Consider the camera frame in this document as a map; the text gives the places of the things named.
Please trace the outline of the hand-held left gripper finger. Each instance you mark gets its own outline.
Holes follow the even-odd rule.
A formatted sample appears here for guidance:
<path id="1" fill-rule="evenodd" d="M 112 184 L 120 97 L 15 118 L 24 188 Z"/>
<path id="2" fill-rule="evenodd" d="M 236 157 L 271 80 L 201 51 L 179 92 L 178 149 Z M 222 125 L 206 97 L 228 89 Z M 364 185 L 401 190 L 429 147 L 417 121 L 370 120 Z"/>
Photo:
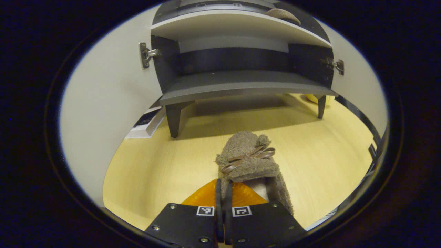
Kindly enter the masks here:
<path id="1" fill-rule="evenodd" d="M 217 248 L 225 240 L 221 181 L 208 182 L 181 204 L 166 204 L 144 232 L 176 248 Z"/>
<path id="2" fill-rule="evenodd" d="M 224 201 L 224 242 L 233 248 L 287 248 L 307 231 L 280 201 L 234 204 L 250 200 L 239 196 L 238 185 L 229 182 Z"/>

